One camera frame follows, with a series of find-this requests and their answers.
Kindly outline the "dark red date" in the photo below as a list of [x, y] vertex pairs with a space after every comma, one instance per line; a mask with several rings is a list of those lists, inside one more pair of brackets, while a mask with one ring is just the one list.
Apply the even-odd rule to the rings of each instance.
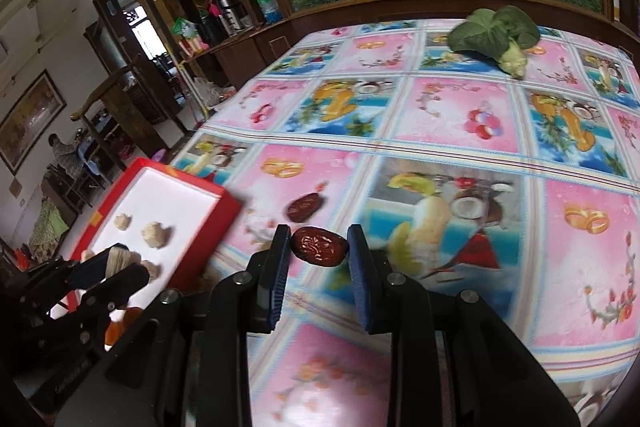
[[316, 227], [301, 227], [290, 239], [292, 253], [310, 265], [337, 267], [346, 258], [349, 245], [338, 234]]
[[284, 214], [288, 220], [294, 223], [308, 221], [324, 204], [324, 197], [317, 192], [312, 192], [293, 200], [285, 208]]

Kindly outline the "orange mandarin middle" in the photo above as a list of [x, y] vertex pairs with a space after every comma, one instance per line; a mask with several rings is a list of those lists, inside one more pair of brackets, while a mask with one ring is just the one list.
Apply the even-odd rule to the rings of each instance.
[[128, 329], [131, 329], [132, 325], [140, 319], [142, 313], [143, 310], [141, 308], [130, 307], [122, 311], [122, 314], [116, 317], [115, 321], [111, 321], [105, 332], [105, 348], [110, 350], [120, 337], [122, 337]]

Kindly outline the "dark red date on cloth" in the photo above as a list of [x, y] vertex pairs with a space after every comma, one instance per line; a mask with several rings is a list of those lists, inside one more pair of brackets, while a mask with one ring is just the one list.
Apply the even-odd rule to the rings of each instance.
[[284, 214], [288, 220], [294, 223], [308, 221], [324, 204], [324, 197], [317, 192], [312, 192], [293, 200], [285, 208]]

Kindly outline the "beige cut fruit piece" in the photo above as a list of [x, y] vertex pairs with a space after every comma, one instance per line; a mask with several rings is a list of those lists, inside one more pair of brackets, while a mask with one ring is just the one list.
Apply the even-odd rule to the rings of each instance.
[[164, 227], [160, 222], [149, 222], [141, 231], [143, 242], [150, 248], [160, 249], [167, 245], [171, 228]]

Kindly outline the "seated person in background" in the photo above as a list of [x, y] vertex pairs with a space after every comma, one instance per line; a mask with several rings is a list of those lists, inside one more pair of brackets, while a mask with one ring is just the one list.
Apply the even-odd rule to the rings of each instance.
[[76, 180], [84, 171], [84, 161], [78, 154], [78, 147], [75, 144], [64, 143], [56, 133], [48, 136], [48, 143], [58, 167]]

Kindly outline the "framed landscape painting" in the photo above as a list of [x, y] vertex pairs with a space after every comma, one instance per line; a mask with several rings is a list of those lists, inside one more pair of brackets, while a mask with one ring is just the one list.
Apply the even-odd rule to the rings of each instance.
[[9, 172], [18, 169], [40, 136], [66, 107], [47, 69], [29, 85], [1, 121], [1, 160]]

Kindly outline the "dark wooden chair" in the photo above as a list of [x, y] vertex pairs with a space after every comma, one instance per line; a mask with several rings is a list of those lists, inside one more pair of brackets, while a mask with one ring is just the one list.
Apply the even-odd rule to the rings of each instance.
[[148, 86], [144, 77], [145, 69], [143, 64], [145, 58], [140, 54], [136, 55], [125, 67], [111, 72], [86, 98], [84, 104], [70, 115], [71, 121], [80, 121], [89, 131], [93, 139], [98, 142], [99, 147], [105, 150], [107, 156], [111, 158], [114, 165], [120, 170], [127, 169], [124, 162], [112, 149], [111, 145], [102, 138], [100, 132], [91, 124], [87, 117], [88, 110], [96, 103], [101, 102], [107, 112], [116, 120], [122, 131], [134, 142], [134, 145], [145, 153], [147, 158], [153, 157], [157, 152], [167, 147], [166, 142], [156, 132], [153, 125], [142, 115], [139, 109], [131, 102], [126, 91], [122, 90], [120, 80], [125, 79], [129, 74], [138, 80], [143, 93], [151, 99], [151, 102], [167, 119], [172, 121], [184, 136], [193, 134], [178, 117], [178, 114], [171, 110], [167, 104], [159, 98]]

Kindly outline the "floral patterned tablecloth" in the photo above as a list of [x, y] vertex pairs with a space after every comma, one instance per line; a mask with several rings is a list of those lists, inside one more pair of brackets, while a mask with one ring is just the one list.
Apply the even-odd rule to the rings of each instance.
[[[542, 28], [517, 80], [452, 52], [452, 20], [314, 32], [206, 121], [172, 165], [242, 204], [223, 277], [278, 225], [345, 234], [429, 291], [471, 289], [582, 425], [639, 354], [639, 75], [620, 48]], [[306, 222], [284, 210], [317, 192]]]

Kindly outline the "green leafy vegetable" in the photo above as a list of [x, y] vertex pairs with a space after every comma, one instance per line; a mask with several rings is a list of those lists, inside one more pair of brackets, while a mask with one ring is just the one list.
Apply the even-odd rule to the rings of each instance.
[[493, 60], [511, 78], [525, 77], [525, 51], [540, 40], [540, 30], [523, 10], [506, 5], [498, 10], [477, 9], [449, 31], [447, 46], [456, 53], [475, 53]]

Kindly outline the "black thermos flask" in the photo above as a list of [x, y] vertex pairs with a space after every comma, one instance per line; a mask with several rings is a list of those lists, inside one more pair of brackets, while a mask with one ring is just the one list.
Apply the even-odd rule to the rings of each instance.
[[216, 0], [218, 9], [220, 9], [221, 16], [224, 19], [224, 22], [227, 24], [227, 27], [230, 31], [231, 35], [236, 35], [243, 29], [241, 21], [238, 19], [238, 14], [236, 14], [234, 9], [234, 1], [233, 0]]

